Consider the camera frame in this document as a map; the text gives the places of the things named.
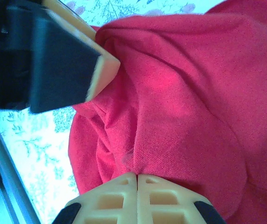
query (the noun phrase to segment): red towel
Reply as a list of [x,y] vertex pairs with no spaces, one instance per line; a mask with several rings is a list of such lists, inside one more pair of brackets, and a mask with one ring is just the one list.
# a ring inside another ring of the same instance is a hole
[[124,18],[96,42],[122,66],[75,106],[69,156],[80,193],[153,174],[206,196],[228,223],[267,224],[267,1]]

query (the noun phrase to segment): white patterned tablecloth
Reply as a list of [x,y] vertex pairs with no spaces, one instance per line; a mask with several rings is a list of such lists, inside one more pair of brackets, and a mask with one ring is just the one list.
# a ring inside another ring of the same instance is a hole
[[[222,0],[63,0],[88,24],[102,26],[135,14],[202,14]],[[78,196],[68,159],[68,138],[75,111],[62,108],[38,115],[28,109],[0,111],[0,132],[41,223],[51,223]]]

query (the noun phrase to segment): beige plastic part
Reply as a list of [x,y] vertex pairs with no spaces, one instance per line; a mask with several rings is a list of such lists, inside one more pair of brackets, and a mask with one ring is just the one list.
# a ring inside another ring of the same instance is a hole
[[44,0],[42,3],[44,6],[49,8],[51,11],[60,15],[68,23],[72,24],[79,31],[88,36],[91,40],[95,40],[96,31],[89,26],[81,17],[75,12],[69,9],[59,0]]
[[206,224],[193,204],[208,199],[154,175],[124,174],[66,206],[82,207],[73,224]]
[[52,10],[47,10],[47,12],[63,29],[71,33],[74,37],[81,40],[85,44],[89,45],[99,54],[101,54],[98,57],[90,87],[86,96],[86,101],[90,101],[95,96],[97,96],[115,78],[120,68],[120,61],[114,56],[112,56],[105,49],[103,49],[96,42],[94,42],[86,34],[81,32],[77,27],[67,22],[63,17],[59,16]]
[[137,224],[137,178],[124,174],[70,201],[82,205],[73,224]]

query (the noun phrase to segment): blue leaf print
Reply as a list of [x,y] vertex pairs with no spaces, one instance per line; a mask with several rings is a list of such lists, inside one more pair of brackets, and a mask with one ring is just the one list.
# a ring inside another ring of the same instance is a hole
[[13,124],[12,131],[15,132],[15,134],[20,135],[21,133],[24,133],[22,126]]
[[36,161],[39,162],[41,158],[44,158],[45,166],[47,167],[49,164],[55,165],[59,163],[60,161],[50,156],[47,153],[47,149],[50,148],[52,145],[46,144],[42,146],[40,143],[41,137],[30,139],[30,140],[18,140],[23,142],[27,149],[27,156],[29,157],[31,155],[31,151],[34,150],[37,153]]
[[45,195],[48,192],[48,180],[44,171],[35,176],[35,183],[30,183],[28,191],[33,204],[44,212],[47,204]]
[[43,129],[44,127],[48,127],[48,120],[44,114],[36,114],[31,117],[31,132],[37,132]]
[[128,15],[133,15],[138,11],[135,5],[118,5],[113,4],[111,0],[108,0],[102,7],[101,17],[105,18],[105,22],[122,18]]
[[13,112],[9,112],[7,121],[14,122],[14,113]]
[[59,167],[59,168],[55,167],[54,172],[55,172],[55,179],[56,180],[61,180],[63,178],[64,169],[62,167]]
[[53,111],[55,132],[64,132],[71,128],[72,119],[75,115],[75,110],[72,107],[66,107]]
[[23,111],[20,111],[17,113],[17,118],[20,122],[24,122],[25,121],[25,114]]
[[95,6],[92,8],[93,11],[100,9],[101,3],[100,0],[95,0]]
[[73,175],[70,175],[68,177],[68,181],[69,181],[68,186],[72,188],[72,191],[73,192],[77,192],[78,190],[77,190],[77,186],[76,186],[76,182],[75,182],[74,176]]
[[54,221],[54,219],[57,216],[57,211],[51,207],[50,211],[48,212],[48,223],[52,223]]

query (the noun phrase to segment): metal rail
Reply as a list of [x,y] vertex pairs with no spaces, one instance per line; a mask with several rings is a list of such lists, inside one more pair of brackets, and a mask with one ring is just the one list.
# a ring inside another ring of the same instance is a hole
[[0,176],[0,224],[40,224],[1,135]]

